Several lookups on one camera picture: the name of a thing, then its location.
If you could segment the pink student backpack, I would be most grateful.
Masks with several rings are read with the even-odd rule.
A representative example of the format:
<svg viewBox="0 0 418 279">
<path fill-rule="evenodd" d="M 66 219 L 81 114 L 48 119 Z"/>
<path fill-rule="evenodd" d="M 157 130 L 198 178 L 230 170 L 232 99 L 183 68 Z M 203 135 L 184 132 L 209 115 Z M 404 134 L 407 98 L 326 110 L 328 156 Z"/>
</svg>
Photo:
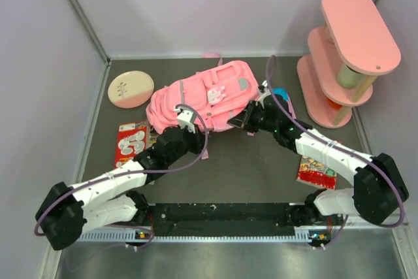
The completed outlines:
<svg viewBox="0 0 418 279">
<path fill-rule="evenodd" d="M 245 61 L 230 61 L 157 90 L 146 107 L 146 117 L 161 134 L 165 128 L 177 125 L 174 107 L 186 104 L 200 114 L 208 130 L 227 131 L 232 128 L 227 120 L 259 98 L 258 86 Z"/>
</svg>

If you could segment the red thick paperback book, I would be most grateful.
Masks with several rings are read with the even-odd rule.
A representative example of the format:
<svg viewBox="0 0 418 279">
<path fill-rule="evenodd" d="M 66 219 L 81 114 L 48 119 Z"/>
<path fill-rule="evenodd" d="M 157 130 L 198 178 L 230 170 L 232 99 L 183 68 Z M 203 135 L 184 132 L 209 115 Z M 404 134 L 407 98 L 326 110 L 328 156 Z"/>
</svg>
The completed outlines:
<svg viewBox="0 0 418 279">
<path fill-rule="evenodd" d="M 114 159 L 115 168 L 121 167 L 152 145 L 151 130 L 151 125 L 147 120 L 119 125 Z"/>
</svg>

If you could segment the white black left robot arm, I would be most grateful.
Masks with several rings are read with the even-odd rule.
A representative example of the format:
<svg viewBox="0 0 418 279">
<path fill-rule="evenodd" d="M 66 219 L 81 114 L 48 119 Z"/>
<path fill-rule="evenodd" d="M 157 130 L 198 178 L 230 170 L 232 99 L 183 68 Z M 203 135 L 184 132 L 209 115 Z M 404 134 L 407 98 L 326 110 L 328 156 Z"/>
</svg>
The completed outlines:
<svg viewBox="0 0 418 279">
<path fill-rule="evenodd" d="M 152 146 L 121 167 L 79 184 L 53 185 L 35 214 L 34 233 L 59 251 L 106 225 L 144 223 L 148 204 L 135 189 L 171 173 L 171 165 L 186 154 L 201 156 L 207 144 L 207 130 L 168 127 Z"/>
</svg>

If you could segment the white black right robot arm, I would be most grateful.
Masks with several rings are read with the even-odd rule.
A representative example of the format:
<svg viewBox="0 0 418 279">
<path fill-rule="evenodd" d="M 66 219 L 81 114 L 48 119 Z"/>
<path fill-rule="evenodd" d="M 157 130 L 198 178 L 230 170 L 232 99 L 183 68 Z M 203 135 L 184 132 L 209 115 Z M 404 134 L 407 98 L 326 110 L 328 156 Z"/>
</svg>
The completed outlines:
<svg viewBox="0 0 418 279">
<path fill-rule="evenodd" d="M 311 125 L 294 119 L 285 102 L 273 96 L 263 102 L 250 101 L 228 123 L 250 133 L 268 131 L 279 145 L 324 164 L 351 184 L 350 188 L 326 190 L 315 196 L 304 211 L 309 222 L 319 224 L 333 214 L 356 214 L 368 223 L 386 227 L 385 220 L 395 210 L 400 217 L 392 227 L 404 221 L 409 192 L 391 156 L 371 156 L 330 140 Z"/>
</svg>

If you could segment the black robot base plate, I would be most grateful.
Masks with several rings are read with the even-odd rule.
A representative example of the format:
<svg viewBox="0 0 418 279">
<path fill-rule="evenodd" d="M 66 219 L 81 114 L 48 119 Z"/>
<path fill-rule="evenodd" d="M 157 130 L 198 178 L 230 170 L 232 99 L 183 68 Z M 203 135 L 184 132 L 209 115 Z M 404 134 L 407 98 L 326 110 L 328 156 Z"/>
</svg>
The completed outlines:
<svg viewBox="0 0 418 279">
<path fill-rule="evenodd" d="M 157 203 L 118 227 L 151 227 L 157 237 L 292 236 L 296 227 L 333 228 L 343 217 L 289 203 Z"/>
</svg>

